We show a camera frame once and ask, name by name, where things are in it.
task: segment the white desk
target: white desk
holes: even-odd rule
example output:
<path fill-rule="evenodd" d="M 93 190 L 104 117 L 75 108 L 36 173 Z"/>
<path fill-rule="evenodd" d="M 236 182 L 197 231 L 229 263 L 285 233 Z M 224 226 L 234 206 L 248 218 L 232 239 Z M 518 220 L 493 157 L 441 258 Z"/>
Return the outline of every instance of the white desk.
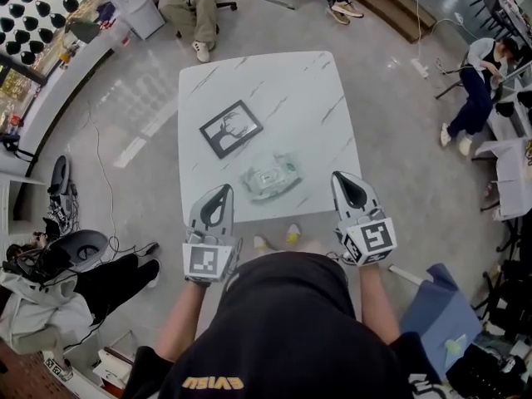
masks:
<path fill-rule="evenodd" d="M 200 127 L 242 100 L 264 130 L 220 160 Z M 230 184 L 234 221 L 334 210 L 331 174 L 360 176 L 351 119 L 333 55 L 295 52 L 243 57 L 184 69 L 179 85 L 179 158 L 183 216 L 205 192 Z M 261 156 L 293 153 L 303 181 L 253 204 L 240 176 Z"/>
<path fill-rule="evenodd" d="M 484 142 L 475 155 L 492 152 L 497 157 L 497 189 L 500 216 L 507 220 L 527 214 L 532 209 L 532 180 L 527 179 L 525 143 L 528 138 Z"/>

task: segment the black picture frame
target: black picture frame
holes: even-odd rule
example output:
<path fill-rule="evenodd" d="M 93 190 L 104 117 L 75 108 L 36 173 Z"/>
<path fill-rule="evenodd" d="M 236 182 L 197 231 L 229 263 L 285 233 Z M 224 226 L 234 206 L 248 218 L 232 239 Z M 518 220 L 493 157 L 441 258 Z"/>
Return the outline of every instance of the black picture frame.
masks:
<path fill-rule="evenodd" d="M 235 111 L 237 108 L 241 108 L 242 110 L 240 112 Z M 226 122 L 227 120 L 230 120 L 232 117 L 229 119 L 227 117 L 230 116 L 231 113 L 235 113 L 235 115 L 247 116 L 251 121 L 249 124 L 254 124 L 256 125 L 256 127 L 254 127 L 251 131 L 247 131 L 247 130 L 241 131 L 237 135 L 233 135 L 232 132 L 227 132 L 227 131 L 225 135 L 221 135 L 220 137 L 217 136 L 219 134 L 218 132 L 215 135 L 210 135 L 207 130 L 215 123 L 218 123 L 222 120 L 224 122 Z M 213 151 L 218 156 L 218 158 L 222 160 L 224 157 L 226 157 L 231 152 L 239 148 L 244 142 L 248 141 L 249 139 L 257 135 L 263 129 L 264 128 L 262 124 L 259 123 L 259 120 L 257 120 L 257 118 L 249 110 L 246 104 L 244 104 L 242 101 L 238 101 L 234 103 L 233 105 L 231 105 L 226 110 L 220 112 L 215 118 L 213 118 L 212 120 L 210 120 L 209 122 L 201 126 L 199 128 L 199 131 L 201 131 L 201 134 L 207 140 L 210 147 L 213 149 Z M 220 142 L 221 142 L 221 139 L 223 139 L 227 135 L 233 136 L 233 138 L 235 138 L 236 141 L 232 145 L 228 146 L 227 148 L 224 148 L 220 144 Z"/>

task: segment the white jacket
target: white jacket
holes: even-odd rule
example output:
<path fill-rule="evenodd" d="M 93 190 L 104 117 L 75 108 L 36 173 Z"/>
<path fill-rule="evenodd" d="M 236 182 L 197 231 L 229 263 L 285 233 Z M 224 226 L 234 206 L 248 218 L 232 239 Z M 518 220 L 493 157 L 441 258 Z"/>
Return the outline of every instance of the white jacket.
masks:
<path fill-rule="evenodd" d="M 88 327 L 93 321 L 85 299 L 74 293 L 76 282 L 75 276 L 41 288 L 20 275 L 0 271 L 0 285 L 12 292 L 0 315 L 0 337 L 21 354 L 60 348 L 63 332 Z"/>
<path fill-rule="evenodd" d="M 482 81 L 484 81 L 484 75 L 482 72 L 487 68 L 480 66 L 480 62 L 493 51 L 494 44 L 495 40 L 493 38 L 481 38 L 471 44 L 469 52 L 467 53 L 467 63 L 471 64 L 476 69 Z M 506 73 L 508 72 L 508 61 L 505 57 L 500 60 L 499 72 L 503 78 L 506 77 Z M 494 81 L 494 78 L 491 77 L 491 88 L 496 90 L 497 87 L 499 87 L 499 83 Z"/>

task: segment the foot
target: foot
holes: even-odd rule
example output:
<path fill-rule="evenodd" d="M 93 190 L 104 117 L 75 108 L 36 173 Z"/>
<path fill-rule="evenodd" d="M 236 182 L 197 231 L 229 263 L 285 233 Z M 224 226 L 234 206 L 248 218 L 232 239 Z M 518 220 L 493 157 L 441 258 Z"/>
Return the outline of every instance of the foot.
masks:
<path fill-rule="evenodd" d="M 350 21 L 343 13 L 333 11 L 330 7 L 327 8 L 327 13 L 330 13 L 334 20 L 342 25 L 347 25 Z"/>
<path fill-rule="evenodd" d="M 266 254 L 273 253 L 273 249 L 269 247 L 266 239 L 260 235 L 255 235 L 253 237 L 253 246 L 257 250 L 257 254 L 259 256 L 265 256 Z"/>
<path fill-rule="evenodd" d="M 469 151 L 471 150 L 471 144 L 473 140 L 469 136 L 464 136 L 464 138 L 458 144 L 458 149 L 460 150 L 463 156 L 468 156 Z"/>
<path fill-rule="evenodd" d="M 209 46 L 207 43 L 193 42 L 192 47 L 196 50 L 196 56 L 201 62 L 205 63 L 210 61 Z"/>
<path fill-rule="evenodd" d="M 452 137 L 449 135 L 447 127 L 448 125 L 446 123 L 443 123 L 443 125 L 441 126 L 440 142 L 441 146 L 443 146 L 444 148 L 449 145 L 449 142 L 452 140 Z"/>
<path fill-rule="evenodd" d="M 286 244 L 294 246 L 298 243 L 300 236 L 301 230 L 299 230 L 299 227 L 295 223 L 290 224 L 286 234 Z"/>
<path fill-rule="evenodd" d="M 364 17 L 364 14 L 355 9 L 351 2 L 335 2 L 332 5 L 332 10 L 348 15 L 349 17 Z"/>
<path fill-rule="evenodd" d="M 159 264 L 159 270 L 157 270 L 157 275 L 155 276 L 155 278 L 149 281 L 148 284 L 146 285 L 146 287 L 148 288 L 154 288 L 157 285 L 157 283 L 159 282 L 159 274 L 160 274 L 160 261 L 157 259 L 153 259 L 151 261 L 157 262 L 157 264 Z"/>

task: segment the picture frame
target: picture frame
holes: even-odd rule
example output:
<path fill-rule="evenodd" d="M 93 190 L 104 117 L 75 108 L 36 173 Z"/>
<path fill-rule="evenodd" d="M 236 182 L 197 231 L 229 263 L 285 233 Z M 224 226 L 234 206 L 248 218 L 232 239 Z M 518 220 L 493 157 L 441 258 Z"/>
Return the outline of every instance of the picture frame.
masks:
<path fill-rule="evenodd" d="M 237 101 L 199 128 L 221 160 L 264 128 L 242 101 Z"/>

